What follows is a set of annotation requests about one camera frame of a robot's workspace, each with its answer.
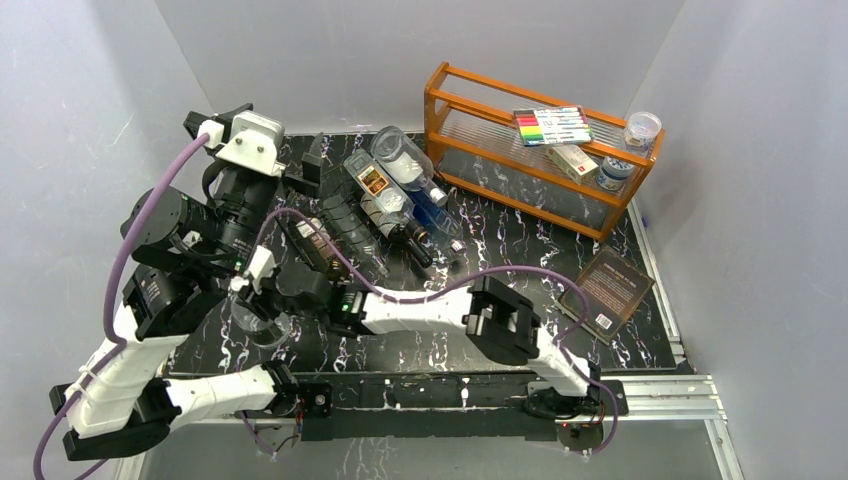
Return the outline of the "round clear glass bottle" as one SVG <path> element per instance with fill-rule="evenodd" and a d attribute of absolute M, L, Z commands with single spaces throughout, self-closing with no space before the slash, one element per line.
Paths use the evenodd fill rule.
<path fill-rule="evenodd" d="M 291 335 L 289 315 L 262 303 L 234 299 L 231 320 L 254 345 L 263 349 L 277 348 Z"/>

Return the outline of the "square clear liquor bottle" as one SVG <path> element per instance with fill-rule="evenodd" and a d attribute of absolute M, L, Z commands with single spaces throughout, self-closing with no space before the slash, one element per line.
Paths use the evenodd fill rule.
<path fill-rule="evenodd" d="M 355 150 L 343 161 L 343 166 L 381 213 L 400 223 L 413 217 L 412 201 L 365 150 Z"/>

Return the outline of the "blue glass bottle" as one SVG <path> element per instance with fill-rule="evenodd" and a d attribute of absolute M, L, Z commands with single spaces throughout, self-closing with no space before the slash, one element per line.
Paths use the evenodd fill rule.
<path fill-rule="evenodd" d="M 422 190 L 408 192 L 414 204 L 416 220 L 427 230 L 434 248 L 452 255 L 463 253 L 466 245 L 458 221 L 443 207 L 436 205 Z"/>

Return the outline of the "dark olive wine bottle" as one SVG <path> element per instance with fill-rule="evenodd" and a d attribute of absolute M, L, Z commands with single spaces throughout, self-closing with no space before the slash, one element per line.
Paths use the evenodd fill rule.
<path fill-rule="evenodd" d="M 378 231 L 391 243 L 403 246 L 421 268 L 432 265 L 432 256 L 422 244 L 428 238 L 428 232 L 415 219 L 403 214 L 385 213 L 377 206 L 370 206 L 366 211 Z"/>

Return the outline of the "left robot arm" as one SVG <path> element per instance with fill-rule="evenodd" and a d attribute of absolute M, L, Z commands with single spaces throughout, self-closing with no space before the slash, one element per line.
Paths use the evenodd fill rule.
<path fill-rule="evenodd" d="M 314 141 L 299 166 L 281 162 L 284 129 L 244 104 L 191 111 L 191 142 L 122 224 L 104 306 L 105 338 L 76 381 L 51 390 L 71 461 L 130 457 L 177 429 L 249 411 L 286 416 L 302 388 L 278 361 L 205 379 L 160 375 L 168 356 L 224 301 L 244 308 L 255 343 L 280 333 L 276 263 L 258 245 L 276 193 L 319 192 L 323 160 Z"/>

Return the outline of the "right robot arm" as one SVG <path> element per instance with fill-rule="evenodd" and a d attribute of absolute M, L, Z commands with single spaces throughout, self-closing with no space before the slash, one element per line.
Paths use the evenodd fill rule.
<path fill-rule="evenodd" d="M 489 360 L 524 366 L 549 382 L 577 414 L 603 399 L 589 363 L 558 346 L 531 300 L 491 275 L 474 274 L 440 292 L 370 289 L 356 282 L 330 282 L 308 267 L 298 273 L 273 268 L 231 280 L 229 294 L 258 332 L 256 344 L 277 337 L 283 315 L 311 318 L 341 336 L 435 331 L 465 335 Z"/>

